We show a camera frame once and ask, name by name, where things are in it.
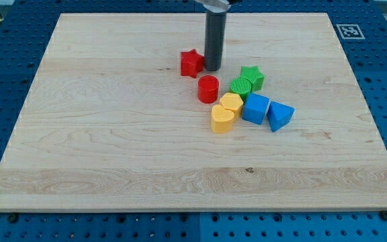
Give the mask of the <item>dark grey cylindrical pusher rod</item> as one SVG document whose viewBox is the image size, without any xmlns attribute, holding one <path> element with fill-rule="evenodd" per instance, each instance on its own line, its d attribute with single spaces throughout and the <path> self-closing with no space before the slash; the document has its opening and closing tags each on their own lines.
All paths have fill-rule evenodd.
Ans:
<svg viewBox="0 0 387 242">
<path fill-rule="evenodd" d="M 221 68 L 226 27 L 226 12 L 206 12 L 204 68 L 208 71 L 218 71 Z"/>
</svg>

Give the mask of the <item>silver metal rod mount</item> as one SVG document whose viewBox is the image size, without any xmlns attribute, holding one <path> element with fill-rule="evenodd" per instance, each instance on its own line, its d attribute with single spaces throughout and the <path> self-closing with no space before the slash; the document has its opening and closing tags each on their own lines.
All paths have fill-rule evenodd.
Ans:
<svg viewBox="0 0 387 242">
<path fill-rule="evenodd" d="M 232 5 L 241 0 L 195 0 L 195 2 L 202 4 L 207 10 L 212 12 L 226 12 Z"/>
</svg>

